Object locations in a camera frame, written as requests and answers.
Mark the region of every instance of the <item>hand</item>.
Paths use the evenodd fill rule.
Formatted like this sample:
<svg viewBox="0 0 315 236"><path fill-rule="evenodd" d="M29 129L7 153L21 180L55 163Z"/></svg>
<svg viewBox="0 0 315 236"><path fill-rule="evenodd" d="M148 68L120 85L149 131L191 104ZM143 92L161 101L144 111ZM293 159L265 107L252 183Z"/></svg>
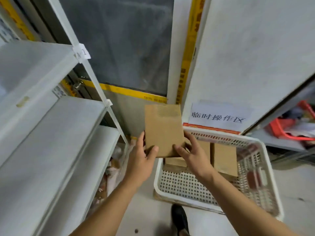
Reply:
<svg viewBox="0 0 315 236"><path fill-rule="evenodd" d="M191 135L187 131L184 131L184 136L190 140L191 145L186 143L186 147L190 153L180 145L174 145L175 150L185 160L188 168L201 183L205 179L209 180L212 173L215 172L210 160L202 147L199 145L195 136Z"/></svg>
<svg viewBox="0 0 315 236"><path fill-rule="evenodd" d="M129 154L128 165L124 181L134 184L137 188L149 178L152 173L154 160L158 153L158 146L154 146L149 155L143 150L144 131L140 134L138 141Z"/></svg>

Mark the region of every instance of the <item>red plastic basket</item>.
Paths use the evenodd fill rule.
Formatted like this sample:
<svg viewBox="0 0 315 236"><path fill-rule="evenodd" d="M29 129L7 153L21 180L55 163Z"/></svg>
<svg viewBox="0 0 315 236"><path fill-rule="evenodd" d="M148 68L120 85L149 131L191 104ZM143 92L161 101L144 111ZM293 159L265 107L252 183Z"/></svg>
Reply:
<svg viewBox="0 0 315 236"><path fill-rule="evenodd" d="M313 119L315 119L315 113L311 106L305 101L301 101L298 104L303 110L308 111ZM280 139L290 139L295 141L315 141L315 138L308 138L308 137L295 137L287 134L283 129L286 127L293 126L295 124L295 119L274 119L271 123L269 123L271 130L275 137Z"/></svg>

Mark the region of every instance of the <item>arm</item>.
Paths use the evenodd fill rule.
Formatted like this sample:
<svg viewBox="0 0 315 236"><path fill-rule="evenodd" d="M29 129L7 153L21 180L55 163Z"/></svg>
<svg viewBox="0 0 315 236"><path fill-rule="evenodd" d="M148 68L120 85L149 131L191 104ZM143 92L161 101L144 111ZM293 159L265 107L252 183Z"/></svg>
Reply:
<svg viewBox="0 0 315 236"><path fill-rule="evenodd" d="M97 211L81 223L70 236L114 236L133 195L151 175L158 147L146 157L143 150L144 132L129 154L126 174L116 189Z"/></svg>
<svg viewBox="0 0 315 236"><path fill-rule="evenodd" d="M185 132L191 146L188 153L183 147L175 145L175 150L183 157L189 169L214 196L226 214L226 217L240 236L294 236L287 226L273 218L269 213L257 206L223 178L210 164L204 150L196 138Z"/></svg>

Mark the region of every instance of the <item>shelf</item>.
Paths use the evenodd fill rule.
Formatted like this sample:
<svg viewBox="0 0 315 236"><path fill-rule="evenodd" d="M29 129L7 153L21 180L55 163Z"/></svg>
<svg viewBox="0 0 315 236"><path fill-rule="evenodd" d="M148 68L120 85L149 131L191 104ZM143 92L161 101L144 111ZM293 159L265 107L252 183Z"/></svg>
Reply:
<svg viewBox="0 0 315 236"><path fill-rule="evenodd" d="M116 128L97 128L42 236L68 236L85 219L119 136Z"/></svg>
<svg viewBox="0 0 315 236"><path fill-rule="evenodd" d="M265 127L260 130L254 131L250 137L261 140L266 146L278 147L291 151L306 151L305 147L299 141L278 139L269 133L270 127Z"/></svg>
<svg viewBox="0 0 315 236"><path fill-rule="evenodd" d="M47 108L36 112L36 121L28 114L34 115L38 103L77 63L71 45L19 40L0 47L0 148L6 147L0 166L54 104L53 97L49 107L44 104ZM4 141L17 131L19 137L10 139L15 146L7 148Z"/></svg>
<svg viewBox="0 0 315 236"><path fill-rule="evenodd" d="M37 235L105 114L102 102L64 96L0 168L0 235Z"/></svg>

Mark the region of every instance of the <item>person's left hand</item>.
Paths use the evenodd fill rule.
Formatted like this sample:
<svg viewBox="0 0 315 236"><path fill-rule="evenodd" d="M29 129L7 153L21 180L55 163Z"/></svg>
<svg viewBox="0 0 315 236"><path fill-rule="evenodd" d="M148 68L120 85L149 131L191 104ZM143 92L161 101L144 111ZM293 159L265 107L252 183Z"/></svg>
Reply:
<svg viewBox="0 0 315 236"><path fill-rule="evenodd" d="M129 154L126 174L124 180L140 187L152 173L154 160L158 153L158 146L154 146L148 156L143 150L144 131L140 134L138 141Z"/></svg>

